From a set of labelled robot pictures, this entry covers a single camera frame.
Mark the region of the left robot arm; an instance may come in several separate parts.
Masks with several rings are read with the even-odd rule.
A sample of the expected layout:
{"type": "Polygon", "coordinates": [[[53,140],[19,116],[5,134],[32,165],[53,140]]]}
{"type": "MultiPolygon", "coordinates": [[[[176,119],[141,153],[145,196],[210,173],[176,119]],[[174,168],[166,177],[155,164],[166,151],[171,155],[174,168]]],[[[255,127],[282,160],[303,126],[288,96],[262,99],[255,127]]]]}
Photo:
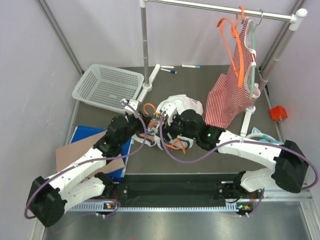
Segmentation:
{"type": "Polygon", "coordinates": [[[112,180],[102,172],[86,179],[95,171],[121,159],[122,147],[134,135],[146,134],[151,116],[136,112],[115,116],[105,134],[79,159],[63,170],[36,178],[30,187],[24,209],[28,220],[36,218],[49,228],[74,206],[94,197],[109,198],[114,191],[112,180]]]}

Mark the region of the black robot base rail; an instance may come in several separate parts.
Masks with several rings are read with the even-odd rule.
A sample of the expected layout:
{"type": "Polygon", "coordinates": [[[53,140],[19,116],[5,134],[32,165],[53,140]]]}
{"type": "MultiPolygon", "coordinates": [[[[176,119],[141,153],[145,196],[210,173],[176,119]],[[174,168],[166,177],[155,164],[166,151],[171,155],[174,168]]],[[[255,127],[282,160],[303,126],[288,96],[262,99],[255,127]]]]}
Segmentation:
{"type": "Polygon", "coordinates": [[[252,194],[232,189],[235,174],[127,174],[111,181],[102,197],[122,207],[222,207],[226,202],[252,201],[252,194]]]}

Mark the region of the white printed tank top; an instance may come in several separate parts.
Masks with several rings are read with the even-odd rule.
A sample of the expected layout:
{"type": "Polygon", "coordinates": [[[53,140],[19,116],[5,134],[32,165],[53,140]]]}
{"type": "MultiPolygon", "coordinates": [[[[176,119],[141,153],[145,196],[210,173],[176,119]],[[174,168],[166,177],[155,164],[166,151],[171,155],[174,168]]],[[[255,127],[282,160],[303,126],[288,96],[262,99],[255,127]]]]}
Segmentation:
{"type": "MultiPolygon", "coordinates": [[[[169,96],[166,100],[160,102],[160,104],[155,107],[151,103],[146,103],[143,106],[143,112],[148,114],[147,106],[151,106],[153,109],[152,120],[147,125],[147,137],[144,139],[144,133],[135,134],[132,139],[138,143],[146,144],[149,147],[157,146],[163,150],[163,145],[161,143],[160,134],[158,133],[158,128],[160,125],[160,114],[163,110],[163,107],[167,105],[176,106],[178,114],[182,114],[185,110],[194,110],[197,114],[202,115],[203,105],[200,101],[188,97],[185,94],[172,95],[169,96]]],[[[184,153],[187,149],[190,149],[193,146],[194,141],[190,138],[178,136],[176,139],[165,140],[165,146],[174,150],[182,150],[184,153]]]]}

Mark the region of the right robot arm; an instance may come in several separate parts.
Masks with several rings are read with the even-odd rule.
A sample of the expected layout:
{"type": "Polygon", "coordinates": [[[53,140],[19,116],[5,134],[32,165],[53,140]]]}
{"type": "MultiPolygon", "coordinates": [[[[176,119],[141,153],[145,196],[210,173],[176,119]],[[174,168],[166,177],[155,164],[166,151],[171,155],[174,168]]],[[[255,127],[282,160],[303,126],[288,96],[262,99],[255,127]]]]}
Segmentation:
{"type": "Polygon", "coordinates": [[[192,109],[182,114],[162,113],[159,127],[162,142],[186,137],[207,151],[228,154],[263,166],[255,171],[242,171],[233,181],[233,192],[245,198],[259,189],[279,187],[290,193],[300,193],[309,164],[298,147],[290,140],[283,144],[265,143],[205,123],[192,109]]]}

